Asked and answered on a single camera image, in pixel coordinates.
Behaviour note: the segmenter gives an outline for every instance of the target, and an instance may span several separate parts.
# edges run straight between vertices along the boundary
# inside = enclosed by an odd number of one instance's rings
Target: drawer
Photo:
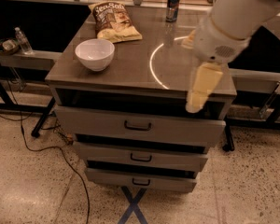
[[[69,133],[213,147],[224,131],[222,120],[141,115],[57,106],[56,114]]]
[[[141,189],[162,189],[179,192],[192,192],[196,185],[194,179],[171,178],[167,176],[139,175],[124,172],[87,168],[89,181],[97,184],[129,186]]]
[[[74,143],[78,156],[84,161],[114,162],[165,169],[200,172],[207,155],[147,148],[121,147],[102,144]]]

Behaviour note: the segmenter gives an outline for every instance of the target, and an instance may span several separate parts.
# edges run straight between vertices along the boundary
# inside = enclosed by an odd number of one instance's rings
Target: white robotic hand
[[[217,0],[210,13],[189,35],[184,47],[206,63],[197,69],[189,87],[186,109],[196,113],[222,78],[220,64],[233,61],[248,45],[252,34],[280,13],[280,0]]]

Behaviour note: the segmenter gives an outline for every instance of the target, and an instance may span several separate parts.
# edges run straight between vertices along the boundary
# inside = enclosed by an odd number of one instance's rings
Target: snack bag
[[[89,5],[96,21],[97,38],[112,43],[141,40],[142,35],[134,28],[125,6],[118,2],[102,2]]]

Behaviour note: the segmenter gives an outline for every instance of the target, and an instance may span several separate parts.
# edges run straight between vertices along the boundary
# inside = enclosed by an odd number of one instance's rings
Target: plastic bottle
[[[34,52],[31,48],[31,45],[24,31],[22,31],[20,27],[16,27],[15,30],[16,30],[16,38],[19,42],[22,52],[26,55],[33,54]]]

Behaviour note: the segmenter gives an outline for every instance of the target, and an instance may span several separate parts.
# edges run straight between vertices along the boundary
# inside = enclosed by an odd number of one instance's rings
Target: countertop
[[[165,21],[165,8],[126,8],[142,40],[116,43],[112,63],[102,72],[92,72],[75,55],[80,42],[96,37],[90,14],[46,77],[48,84],[185,98],[200,62],[192,51],[181,47],[181,41],[205,12],[180,9],[177,22],[171,23]],[[223,70],[224,76],[212,95],[234,96],[236,90],[228,66]]]

